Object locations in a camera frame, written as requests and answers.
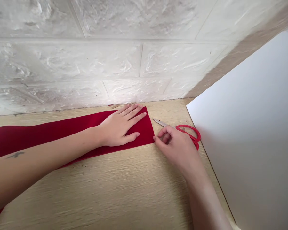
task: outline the scissors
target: scissors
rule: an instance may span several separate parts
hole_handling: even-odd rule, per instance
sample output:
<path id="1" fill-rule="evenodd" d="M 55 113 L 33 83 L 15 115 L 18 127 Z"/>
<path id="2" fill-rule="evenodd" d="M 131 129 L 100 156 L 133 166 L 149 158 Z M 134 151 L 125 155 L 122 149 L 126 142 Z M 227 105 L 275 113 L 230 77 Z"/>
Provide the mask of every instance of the scissors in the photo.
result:
<path id="1" fill-rule="evenodd" d="M 154 118 L 153 118 L 153 120 L 154 120 L 155 122 L 157 122 L 158 124 L 162 125 L 163 127 L 168 126 L 168 124 L 166 124 L 166 123 L 164 123 L 164 122 L 162 122 L 162 121 L 160 121 L 160 120 L 157 120 L 157 119 L 154 119 Z M 194 128 L 194 127 L 192 127 L 192 126 L 189 126 L 189 125 L 177 125 L 177 126 L 172 126 L 172 127 L 175 128 L 175 129 L 177 129 L 177 130 L 179 130 L 179 131 L 181 131 L 181 132 L 183 132 L 183 133 L 188 134 L 188 135 L 190 136 L 193 144 L 195 145 L 196 149 L 198 150 L 198 148 L 199 148 L 198 142 L 199 142 L 200 139 L 201 139 L 201 134 L 199 133 L 199 131 L 198 131 L 196 128 Z M 195 137 L 192 136 L 191 134 L 187 133 L 186 131 L 182 130 L 180 127 L 188 127 L 188 128 L 190 128 L 190 129 L 192 129 L 192 130 L 196 133 L 197 138 L 195 138 Z"/>

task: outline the hand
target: hand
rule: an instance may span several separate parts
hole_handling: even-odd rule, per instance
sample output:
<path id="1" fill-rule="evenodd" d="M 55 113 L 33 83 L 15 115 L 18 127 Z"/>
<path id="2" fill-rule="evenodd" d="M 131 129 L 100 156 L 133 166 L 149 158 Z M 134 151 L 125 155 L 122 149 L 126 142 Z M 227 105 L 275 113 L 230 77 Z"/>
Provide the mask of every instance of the hand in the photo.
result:
<path id="1" fill-rule="evenodd" d="M 132 133 L 125 136 L 127 131 L 138 121 L 145 117 L 146 112 L 135 115 L 143 108 L 142 105 L 125 105 L 115 113 L 108 116 L 99 126 L 102 146 L 124 145 L 134 141 L 140 133 Z"/>
<path id="2" fill-rule="evenodd" d="M 154 140 L 169 162 L 177 167 L 183 175 L 190 173 L 197 166 L 204 169 L 195 145 L 188 134 L 180 132 L 172 126 L 166 126 L 157 136 L 154 136 Z"/>

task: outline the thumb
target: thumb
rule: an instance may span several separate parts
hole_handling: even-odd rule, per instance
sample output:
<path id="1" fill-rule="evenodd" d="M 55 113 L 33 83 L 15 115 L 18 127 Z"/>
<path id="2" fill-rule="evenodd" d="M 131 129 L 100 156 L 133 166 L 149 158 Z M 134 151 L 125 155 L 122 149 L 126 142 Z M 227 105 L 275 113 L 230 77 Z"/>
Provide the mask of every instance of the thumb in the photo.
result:
<path id="1" fill-rule="evenodd" d="M 166 144 L 163 143 L 163 141 L 158 137 L 154 136 L 153 137 L 156 146 L 162 151 L 164 148 L 166 148 Z"/>
<path id="2" fill-rule="evenodd" d="M 138 136 L 140 136 L 140 133 L 132 133 L 130 135 L 127 135 L 124 137 L 124 144 L 127 144 L 131 141 L 134 141 Z"/>

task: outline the wooden surface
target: wooden surface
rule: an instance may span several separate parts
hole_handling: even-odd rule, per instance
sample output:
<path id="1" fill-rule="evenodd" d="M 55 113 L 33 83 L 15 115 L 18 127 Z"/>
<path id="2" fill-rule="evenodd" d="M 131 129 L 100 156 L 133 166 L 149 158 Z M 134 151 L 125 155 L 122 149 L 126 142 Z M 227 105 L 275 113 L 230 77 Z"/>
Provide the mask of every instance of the wooden surface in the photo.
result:
<path id="1" fill-rule="evenodd" d="M 170 125 L 193 125 L 192 99 L 143 103 L 149 116 Z M 0 126 L 37 125 L 111 107 L 0 117 Z M 155 134 L 161 126 L 152 120 Z M 200 143 L 202 161 L 219 200 L 238 229 Z M 114 152 L 55 170 L 7 205 L 0 229 L 191 229 L 188 191 L 155 144 Z"/>

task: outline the red felt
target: red felt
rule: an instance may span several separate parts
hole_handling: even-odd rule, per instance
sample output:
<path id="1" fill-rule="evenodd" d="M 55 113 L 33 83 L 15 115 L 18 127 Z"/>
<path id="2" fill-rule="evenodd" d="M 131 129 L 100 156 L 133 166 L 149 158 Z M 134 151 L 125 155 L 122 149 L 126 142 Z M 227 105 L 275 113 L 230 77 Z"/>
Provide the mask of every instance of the red felt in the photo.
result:
<path id="1" fill-rule="evenodd" d="M 97 126 L 115 111 L 105 111 L 35 126 L 2 126 L 0 127 L 0 157 L 78 133 L 89 127 Z M 147 112 L 146 107 L 143 107 L 139 113 L 143 112 Z M 148 113 L 141 121 L 132 126 L 126 135 L 134 132 L 140 133 L 140 136 L 135 141 L 122 146 L 103 146 L 94 149 L 63 167 L 90 157 L 153 143 L 154 131 Z"/>

